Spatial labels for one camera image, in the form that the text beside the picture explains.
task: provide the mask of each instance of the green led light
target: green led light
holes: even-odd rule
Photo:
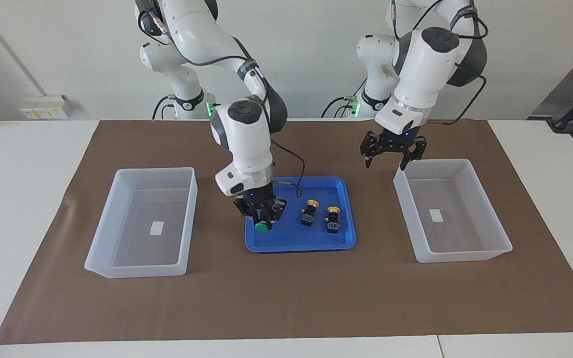
[[[353,106],[351,108],[351,116],[353,118],[357,118],[357,116],[359,116],[360,114],[360,103],[359,102],[353,102]]]
[[[213,104],[207,102],[207,115],[212,116],[213,115]]]

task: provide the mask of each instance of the transparent plastic bin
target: transparent plastic bin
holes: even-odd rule
[[[185,274],[197,194],[193,168],[118,170],[85,268],[106,278]]]
[[[512,250],[467,159],[411,162],[394,183],[418,262],[483,261]]]

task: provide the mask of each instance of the blue object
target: blue object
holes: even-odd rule
[[[275,178],[275,181],[297,183],[298,178]],[[356,235],[353,213],[348,201],[346,183],[340,177],[304,177],[300,184],[302,197],[295,196],[291,185],[273,185],[276,196],[286,200],[286,209],[280,221],[268,233],[256,231],[253,220],[245,218],[245,245],[252,252],[297,252],[347,250],[355,245]],[[300,218],[306,202],[320,203],[311,227],[302,225]],[[339,233],[327,233],[327,208],[337,206]]]

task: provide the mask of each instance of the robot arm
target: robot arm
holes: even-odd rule
[[[287,120],[282,98],[240,41],[218,26],[215,1],[137,0],[136,4],[141,29],[162,47],[175,47],[181,60],[171,68],[182,63],[229,68],[249,89],[251,95],[232,104],[205,106],[216,143],[233,156],[232,163],[216,174],[216,183],[225,195],[235,196],[236,207],[253,219],[259,231],[271,229],[287,204],[273,194],[270,151],[270,134],[280,131]]]
[[[387,23],[395,27],[398,10],[416,16],[419,7],[433,5],[434,0],[391,0]],[[485,67],[486,48],[474,3],[442,0],[434,9],[450,22],[450,29],[412,30],[399,40],[366,35],[357,46],[357,54],[368,70],[359,98],[360,116],[375,116],[375,121],[384,127],[382,134],[369,132],[362,142],[360,149],[367,159],[366,166],[384,152],[403,153],[402,170],[409,161],[421,159],[426,141],[416,135],[427,122],[439,91],[446,84],[468,84]]]
[[[141,47],[141,61],[154,72],[164,75],[174,91],[174,107],[180,119],[207,119],[207,103],[214,103],[215,97],[201,88],[198,74],[182,66],[184,61],[173,46],[160,43],[145,43]]]

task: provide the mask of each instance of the brown paper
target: brown paper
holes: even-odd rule
[[[244,219],[213,175],[230,155],[205,122],[102,122],[3,324],[0,344],[465,335],[573,331],[573,272],[485,122],[425,125],[426,158],[468,158],[514,246],[475,263],[419,264],[402,217],[400,155],[364,168],[370,122],[290,122],[274,138],[307,175],[348,185],[357,244],[253,254]],[[299,162],[273,149],[277,175]],[[107,279],[84,269],[120,168],[192,166],[198,176],[188,273]]]

